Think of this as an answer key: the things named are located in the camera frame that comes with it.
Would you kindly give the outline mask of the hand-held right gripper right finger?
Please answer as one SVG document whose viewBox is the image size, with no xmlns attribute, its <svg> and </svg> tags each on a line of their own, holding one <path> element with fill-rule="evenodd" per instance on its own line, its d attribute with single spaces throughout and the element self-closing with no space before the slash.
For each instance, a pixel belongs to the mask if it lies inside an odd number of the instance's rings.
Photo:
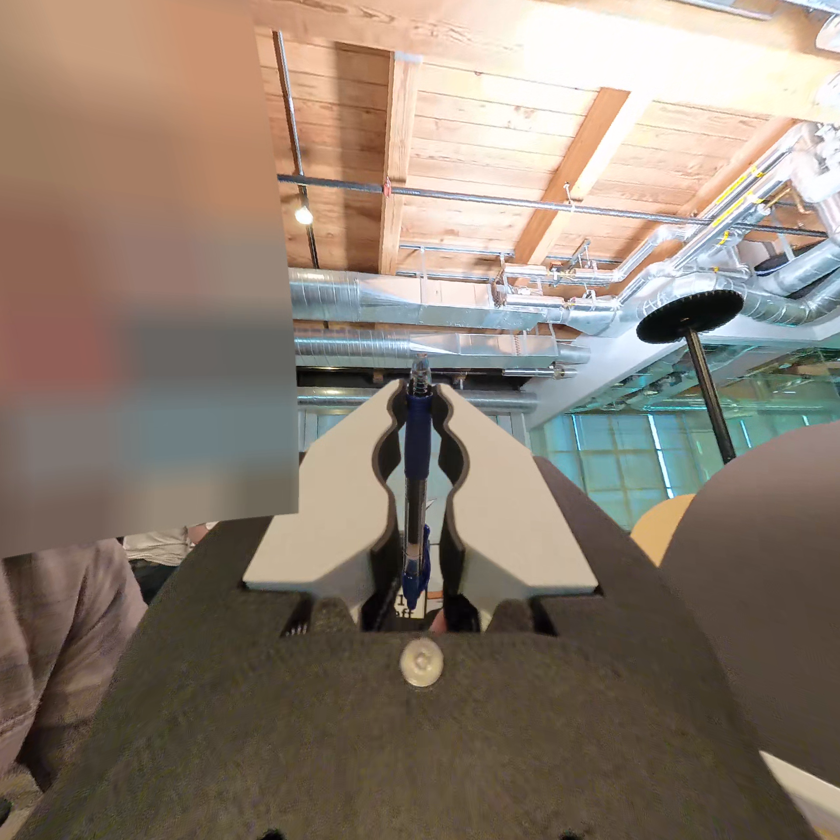
<svg viewBox="0 0 840 840">
<path fill-rule="evenodd" d="M 515 603 L 533 628 L 543 598 L 600 594 L 595 573 L 529 448 L 438 385 L 437 463 L 451 483 L 438 540 L 449 632 L 489 628 Z"/>
</svg>

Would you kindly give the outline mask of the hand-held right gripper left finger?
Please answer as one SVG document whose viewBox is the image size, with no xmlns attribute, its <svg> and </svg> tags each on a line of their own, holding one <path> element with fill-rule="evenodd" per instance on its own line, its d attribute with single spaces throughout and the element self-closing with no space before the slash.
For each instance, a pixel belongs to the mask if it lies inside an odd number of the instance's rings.
<svg viewBox="0 0 840 840">
<path fill-rule="evenodd" d="M 396 614 L 403 548 L 387 480 L 401 464 L 405 383 L 394 381 L 306 451 L 296 514 L 270 522 L 246 572 L 251 592 L 334 598 L 362 625 Z"/>
</svg>

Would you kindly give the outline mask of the blue retractable pen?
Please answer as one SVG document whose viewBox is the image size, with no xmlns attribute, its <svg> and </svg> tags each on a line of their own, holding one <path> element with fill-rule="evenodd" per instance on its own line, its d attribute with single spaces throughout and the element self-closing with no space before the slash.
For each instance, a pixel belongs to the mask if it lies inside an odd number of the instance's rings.
<svg viewBox="0 0 840 840">
<path fill-rule="evenodd" d="M 434 398 L 430 373 L 428 359 L 420 353 L 413 362 L 406 387 L 402 593 L 410 611 L 417 608 L 425 593 L 431 571 L 426 523 Z"/>
</svg>

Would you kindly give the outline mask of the wooden book stand white base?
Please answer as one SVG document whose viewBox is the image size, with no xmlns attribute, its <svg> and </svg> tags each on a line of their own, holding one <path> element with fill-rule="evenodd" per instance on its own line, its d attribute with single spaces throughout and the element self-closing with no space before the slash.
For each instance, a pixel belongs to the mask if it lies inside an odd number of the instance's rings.
<svg viewBox="0 0 840 840">
<path fill-rule="evenodd" d="M 698 493 L 632 537 L 711 641 L 773 777 L 838 838 L 838 516 Z"/>
</svg>

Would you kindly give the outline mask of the dark grey board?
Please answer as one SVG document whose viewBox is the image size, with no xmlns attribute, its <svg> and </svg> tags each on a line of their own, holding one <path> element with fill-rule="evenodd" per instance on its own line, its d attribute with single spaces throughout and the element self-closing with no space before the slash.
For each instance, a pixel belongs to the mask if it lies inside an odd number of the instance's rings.
<svg viewBox="0 0 840 840">
<path fill-rule="evenodd" d="M 839 782 L 839 423 L 734 459 L 660 564 L 721 663 L 759 748 Z"/>
</svg>

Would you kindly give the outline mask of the black pole stand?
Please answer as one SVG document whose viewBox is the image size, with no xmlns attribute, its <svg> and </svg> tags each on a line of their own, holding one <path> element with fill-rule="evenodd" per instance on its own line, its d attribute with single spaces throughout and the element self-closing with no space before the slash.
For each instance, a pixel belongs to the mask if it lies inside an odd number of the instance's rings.
<svg viewBox="0 0 840 840">
<path fill-rule="evenodd" d="M 724 465 L 732 462 L 737 454 L 700 335 L 733 320 L 742 306 L 743 298 L 735 290 L 699 291 L 655 304 L 636 327 L 636 336 L 644 343 L 665 344 L 681 340 L 686 345 Z"/>
</svg>

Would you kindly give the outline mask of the person's grey plaid shirt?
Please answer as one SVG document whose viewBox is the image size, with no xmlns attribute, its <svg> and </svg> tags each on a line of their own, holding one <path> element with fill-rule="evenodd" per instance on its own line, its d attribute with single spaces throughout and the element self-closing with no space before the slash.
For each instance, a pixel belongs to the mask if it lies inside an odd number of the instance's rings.
<svg viewBox="0 0 840 840">
<path fill-rule="evenodd" d="M 2 782 L 46 792 L 88 735 L 146 605 L 116 539 L 1 562 Z"/>
</svg>

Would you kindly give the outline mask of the metal sprinkler pipe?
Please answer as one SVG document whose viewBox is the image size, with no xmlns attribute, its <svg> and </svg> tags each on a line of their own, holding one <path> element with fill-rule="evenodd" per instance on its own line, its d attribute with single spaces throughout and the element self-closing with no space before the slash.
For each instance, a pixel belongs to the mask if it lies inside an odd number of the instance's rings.
<svg viewBox="0 0 840 840">
<path fill-rule="evenodd" d="M 432 201 L 449 203 L 468 203 L 487 205 L 492 207 L 511 207 L 529 209 L 533 211 L 553 212 L 577 216 L 594 216 L 605 218 L 621 218 L 630 221 L 649 222 L 656 224 L 671 224 L 688 226 L 691 228 L 712 228 L 714 230 L 731 230 L 743 233 L 764 233 L 773 235 L 791 235 L 813 238 L 828 238 L 830 234 L 824 229 L 808 227 L 790 227 L 774 224 L 748 223 L 735 220 L 734 217 L 724 217 L 722 213 L 714 213 L 710 219 L 704 217 L 688 217 L 669 213 L 650 213 L 643 211 L 625 210 L 610 206 L 592 206 L 582 203 L 557 203 L 531 199 L 490 196 L 473 193 L 447 192 L 414 188 L 408 186 L 391 185 L 390 183 L 353 182 L 331 178 L 320 178 L 308 175 L 278 174 L 277 182 L 284 185 L 302 186 L 307 188 L 330 189 L 342 192 L 363 193 L 381 197 L 412 197 Z"/>
</svg>

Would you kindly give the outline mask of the silver insulated pipes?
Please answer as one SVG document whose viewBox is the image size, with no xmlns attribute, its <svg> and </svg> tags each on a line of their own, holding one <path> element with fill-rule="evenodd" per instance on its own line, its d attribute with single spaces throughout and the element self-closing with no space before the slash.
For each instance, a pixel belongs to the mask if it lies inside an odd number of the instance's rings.
<svg viewBox="0 0 840 840">
<path fill-rule="evenodd" d="M 824 236 L 773 268 L 749 267 L 739 245 L 772 214 L 790 187 L 811 208 Z M 613 303 L 615 323 L 641 322 L 661 306 L 696 294 L 733 292 L 741 314 L 800 326 L 838 308 L 838 125 L 801 122 L 789 129 L 693 222 L 682 225 L 679 250 L 644 269 Z"/>
</svg>

